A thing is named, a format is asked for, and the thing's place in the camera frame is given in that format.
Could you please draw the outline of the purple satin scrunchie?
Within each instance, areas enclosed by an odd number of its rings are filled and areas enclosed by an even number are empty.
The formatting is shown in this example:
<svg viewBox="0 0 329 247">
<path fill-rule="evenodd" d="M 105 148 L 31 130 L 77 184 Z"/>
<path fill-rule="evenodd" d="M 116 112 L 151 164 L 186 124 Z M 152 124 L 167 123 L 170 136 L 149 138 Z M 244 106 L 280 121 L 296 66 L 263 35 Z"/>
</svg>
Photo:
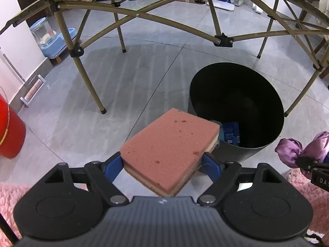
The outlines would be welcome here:
<svg viewBox="0 0 329 247">
<path fill-rule="evenodd" d="M 328 164 L 328 132 L 318 133 L 306 147 L 296 139 L 282 138 L 274 151 L 289 168 L 298 168 L 296 160 L 299 157 L 308 157 L 320 163 Z"/>
</svg>

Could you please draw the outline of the blue cardboard box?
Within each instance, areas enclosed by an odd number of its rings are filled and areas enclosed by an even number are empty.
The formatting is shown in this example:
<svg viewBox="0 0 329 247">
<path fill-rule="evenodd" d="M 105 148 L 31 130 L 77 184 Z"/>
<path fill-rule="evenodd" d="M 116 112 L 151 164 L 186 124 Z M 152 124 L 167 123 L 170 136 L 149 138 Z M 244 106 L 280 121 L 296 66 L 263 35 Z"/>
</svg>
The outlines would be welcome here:
<svg viewBox="0 0 329 247">
<path fill-rule="evenodd" d="M 240 143 L 239 124 L 237 122 L 228 122 L 223 124 L 224 141 L 226 143 L 238 146 Z"/>
</svg>

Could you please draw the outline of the pink layered sponge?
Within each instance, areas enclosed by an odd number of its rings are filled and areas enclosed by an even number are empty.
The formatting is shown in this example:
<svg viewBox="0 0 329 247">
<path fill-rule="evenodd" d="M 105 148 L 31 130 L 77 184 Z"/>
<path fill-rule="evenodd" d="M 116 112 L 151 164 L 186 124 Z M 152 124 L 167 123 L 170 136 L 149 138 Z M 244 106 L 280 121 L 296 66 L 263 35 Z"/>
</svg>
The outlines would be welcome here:
<svg viewBox="0 0 329 247">
<path fill-rule="evenodd" d="M 172 108 L 120 148 L 125 170 L 159 196 L 176 196 L 218 142 L 219 126 Z"/>
</svg>

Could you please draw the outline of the light blue plush toy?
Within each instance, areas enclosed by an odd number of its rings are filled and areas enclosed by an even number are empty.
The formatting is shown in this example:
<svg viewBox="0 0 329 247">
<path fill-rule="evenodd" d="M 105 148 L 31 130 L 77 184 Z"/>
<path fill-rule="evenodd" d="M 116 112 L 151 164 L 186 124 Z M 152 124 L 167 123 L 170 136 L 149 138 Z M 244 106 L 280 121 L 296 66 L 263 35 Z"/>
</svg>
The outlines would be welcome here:
<svg viewBox="0 0 329 247">
<path fill-rule="evenodd" d="M 219 131 L 221 131 L 221 128 L 222 128 L 222 123 L 217 121 L 217 120 L 210 120 L 210 122 L 213 122 L 215 124 L 217 124 L 219 126 Z"/>
</svg>

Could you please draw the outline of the black round trash bin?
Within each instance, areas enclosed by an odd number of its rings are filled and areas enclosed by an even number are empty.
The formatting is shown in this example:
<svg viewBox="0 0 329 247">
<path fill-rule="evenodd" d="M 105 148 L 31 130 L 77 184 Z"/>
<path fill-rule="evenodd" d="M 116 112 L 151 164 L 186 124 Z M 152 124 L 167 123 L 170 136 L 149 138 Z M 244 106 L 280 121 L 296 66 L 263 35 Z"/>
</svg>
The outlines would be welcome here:
<svg viewBox="0 0 329 247">
<path fill-rule="evenodd" d="M 212 154 L 242 162 L 272 144 L 284 126 L 282 101 L 272 84 L 255 70 L 236 63 L 214 63 L 199 70 L 189 88 L 188 112 L 222 123 Z M 224 141 L 224 123 L 239 124 L 238 146 Z"/>
</svg>

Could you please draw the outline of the pink shaggy rug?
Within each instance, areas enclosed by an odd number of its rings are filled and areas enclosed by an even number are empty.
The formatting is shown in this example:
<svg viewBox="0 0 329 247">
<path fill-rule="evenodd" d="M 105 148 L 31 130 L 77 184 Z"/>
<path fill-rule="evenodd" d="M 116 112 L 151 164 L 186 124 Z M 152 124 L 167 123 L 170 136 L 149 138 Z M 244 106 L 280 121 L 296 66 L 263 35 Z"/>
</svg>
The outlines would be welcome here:
<svg viewBox="0 0 329 247">
<path fill-rule="evenodd" d="M 85 183 L 78 183 L 78 186 L 73 186 L 76 189 L 89 192 L 87 185 Z M 32 188 L 33 186 L 18 185 L 14 183 L 1 182 L 1 215 L 3 216 L 6 223 L 9 225 L 9 228 L 15 233 L 18 237 L 18 240 L 22 239 L 22 235 L 18 230 L 17 224 L 13 216 L 13 210 L 18 203 L 18 201 Z M 69 238 L 64 239 L 52 239 L 49 242 L 61 242 L 68 240 Z M 13 243 L 5 235 L 1 229 L 1 246 L 13 246 Z"/>
</svg>

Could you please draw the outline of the red plastic bucket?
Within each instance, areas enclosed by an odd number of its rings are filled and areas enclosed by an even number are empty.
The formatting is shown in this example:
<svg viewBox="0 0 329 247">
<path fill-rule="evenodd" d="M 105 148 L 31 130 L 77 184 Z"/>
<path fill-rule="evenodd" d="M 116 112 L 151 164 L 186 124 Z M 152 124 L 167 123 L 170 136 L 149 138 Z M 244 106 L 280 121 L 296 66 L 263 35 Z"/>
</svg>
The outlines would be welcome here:
<svg viewBox="0 0 329 247">
<path fill-rule="evenodd" d="M 7 95 L 1 87 L 0 152 L 1 157 L 14 159 L 22 149 L 26 137 L 26 125 L 10 107 Z"/>
</svg>

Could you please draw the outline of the blue pet water dispenser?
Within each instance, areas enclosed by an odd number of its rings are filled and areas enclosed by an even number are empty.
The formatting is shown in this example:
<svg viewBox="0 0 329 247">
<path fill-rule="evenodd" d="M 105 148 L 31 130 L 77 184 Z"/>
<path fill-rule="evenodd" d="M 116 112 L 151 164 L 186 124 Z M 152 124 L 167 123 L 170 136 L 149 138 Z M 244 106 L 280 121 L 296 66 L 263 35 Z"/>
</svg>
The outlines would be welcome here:
<svg viewBox="0 0 329 247">
<path fill-rule="evenodd" d="M 60 55 L 67 48 L 63 34 L 53 30 L 46 17 L 36 21 L 30 27 L 30 32 L 44 56 L 60 64 L 62 62 Z"/>
</svg>

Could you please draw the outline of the tan folding camping table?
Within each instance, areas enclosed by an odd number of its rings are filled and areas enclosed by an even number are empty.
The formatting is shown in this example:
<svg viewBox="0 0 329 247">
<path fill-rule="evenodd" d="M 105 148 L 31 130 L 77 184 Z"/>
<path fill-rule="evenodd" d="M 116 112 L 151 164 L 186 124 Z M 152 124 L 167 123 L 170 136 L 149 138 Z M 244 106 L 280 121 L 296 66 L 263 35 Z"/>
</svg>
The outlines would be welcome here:
<svg viewBox="0 0 329 247">
<path fill-rule="evenodd" d="M 59 25 L 59 28 L 64 36 L 66 45 L 69 49 L 70 56 L 73 58 L 77 66 L 77 69 L 80 72 L 80 75 L 82 76 L 90 94 L 92 95 L 95 103 L 97 104 L 102 114 L 106 113 L 106 109 L 104 108 L 98 94 L 96 93 L 80 58 L 84 54 L 84 49 L 86 49 L 93 42 L 100 39 L 104 35 L 108 34 L 112 30 L 120 28 L 123 24 L 137 18 L 149 20 L 152 22 L 157 22 L 160 24 L 164 24 L 166 26 L 170 26 L 182 30 L 184 32 L 188 32 L 195 36 L 211 41 L 217 47 L 232 47 L 234 42 L 244 41 L 254 38 L 266 39 L 273 36 L 285 36 L 285 35 L 292 36 L 299 44 L 299 46 L 303 48 L 304 52 L 312 60 L 313 67 L 315 68 L 315 72 L 313 73 L 312 77 L 309 79 L 308 83 L 301 91 L 300 95 L 297 96 L 297 98 L 292 103 L 292 105 L 285 111 L 284 114 L 285 116 L 288 116 L 291 113 L 291 111 L 296 107 L 296 105 L 301 101 L 301 99 L 305 96 L 305 94 L 312 86 L 312 84 L 314 83 L 317 77 L 324 78 L 326 75 L 328 75 L 328 66 L 326 65 L 326 63 L 328 62 L 328 54 L 324 54 L 322 59 L 318 59 L 316 57 L 314 49 L 311 46 L 307 47 L 300 38 L 301 36 L 307 36 L 307 35 L 328 35 L 327 27 L 322 27 L 312 23 L 300 21 L 298 17 L 293 17 L 292 19 L 282 18 L 277 14 L 276 8 L 270 8 L 262 0 L 250 0 L 252 3 L 259 6 L 270 17 L 272 21 L 279 22 L 279 24 L 283 27 L 283 29 L 280 31 L 268 30 L 266 32 L 258 32 L 258 33 L 228 37 L 221 32 L 214 6 L 211 5 L 210 9 L 211 9 L 212 19 L 215 26 L 216 34 L 210 35 L 196 28 L 187 26 L 185 24 L 170 19 L 166 19 L 164 17 L 152 15 L 150 13 L 152 10 L 156 8 L 160 8 L 174 1 L 178 1 L 178 0 L 159 0 L 139 10 L 132 10 L 132 9 L 123 8 L 121 6 L 122 1 L 106 4 L 101 2 L 84 2 L 84 1 L 68 1 L 68 0 L 37 0 L 34 3 L 30 4 L 29 6 L 27 6 L 26 8 L 24 8 L 18 14 L 16 14 L 12 19 L 8 20 L 4 28 L 1 29 L 1 32 L 5 32 L 10 26 L 16 27 L 20 23 L 36 15 L 40 11 L 49 8 L 55 15 L 56 21 Z M 212 0 L 194 0 L 194 1 L 198 3 L 202 3 L 204 1 L 212 2 Z M 311 3 L 307 2 L 306 0 L 276 0 L 274 4 L 278 5 L 280 1 L 285 2 L 287 6 L 295 5 L 307 11 L 315 18 L 321 20 L 323 23 L 328 24 L 328 17 L 324 13 L 322 13 L 319 9 L 317 9 L 315 6 L 313 6 Z M 105 29 L 98 32 L 90 39 L 88 39 L 86 42 L 79 43 L 78 40 L 73 40 L 70 37 L 66 22 L 61 12 L 62 9 L 75 9 L 75 8 L 85 9 L 88 12 L 92 10 L 96 10 L 96 11 L 121 14 L 124 15 L 124 18 L 120 20 L 116 20 L 113 24 L 107 26 Z"/>
</svg>

